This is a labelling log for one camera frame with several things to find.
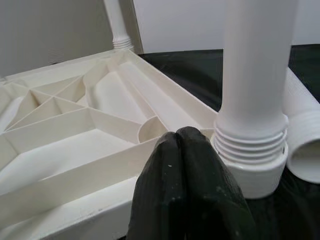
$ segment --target white cylinder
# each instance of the white cylinder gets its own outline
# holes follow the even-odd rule
[[[126,25],[119,0],[104,0],[104,6],[113,34],[113,48],[115,50],[133,50],[134,46],[132,45],[131,38],[129,37],[126,30]]]
[[[320,184],[320,104],[289,68],[283,112],[289,118],[288,169],[302,180]]]
[[[297,5],[298,0],[228,0],[213,146],[246,198],[271,194],[287,159],[282,99]]]

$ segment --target white post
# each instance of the white post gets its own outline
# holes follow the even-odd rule
[[[133,51],[134,46],[126,30],[119,0],[104,0],[104,6],[113,34],[113,48],[115,50],[130,49]]]
[[[271,194],[288,156],[282,99],[298,0],[228,0],[213,147],[245,198]]]

